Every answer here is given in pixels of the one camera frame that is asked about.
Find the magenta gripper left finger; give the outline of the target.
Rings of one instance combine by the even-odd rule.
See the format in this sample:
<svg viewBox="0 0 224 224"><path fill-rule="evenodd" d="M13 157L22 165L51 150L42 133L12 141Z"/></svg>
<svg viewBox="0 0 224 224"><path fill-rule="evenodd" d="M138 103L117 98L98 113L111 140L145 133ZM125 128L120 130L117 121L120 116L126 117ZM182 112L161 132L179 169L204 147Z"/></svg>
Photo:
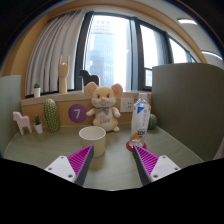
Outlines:
<svg viewBox="0 0 224 224"><path fill-rule="evenodd" d="M65 180L82 186L94 155L94 146L90 145L66 157L59 156L45 170Z"/></svg>

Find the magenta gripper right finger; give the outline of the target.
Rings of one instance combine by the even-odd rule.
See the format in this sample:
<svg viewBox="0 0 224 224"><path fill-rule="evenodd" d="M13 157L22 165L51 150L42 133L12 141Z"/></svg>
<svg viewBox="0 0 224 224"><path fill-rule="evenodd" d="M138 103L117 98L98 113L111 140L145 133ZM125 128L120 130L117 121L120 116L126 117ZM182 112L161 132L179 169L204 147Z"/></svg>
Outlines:
<svg viewBox="0 0 224 224"><path fill-rule="evenodd" d="M143 186L180 170L166 155L157 156L139 146L133 147L133 157Z"/></svg>

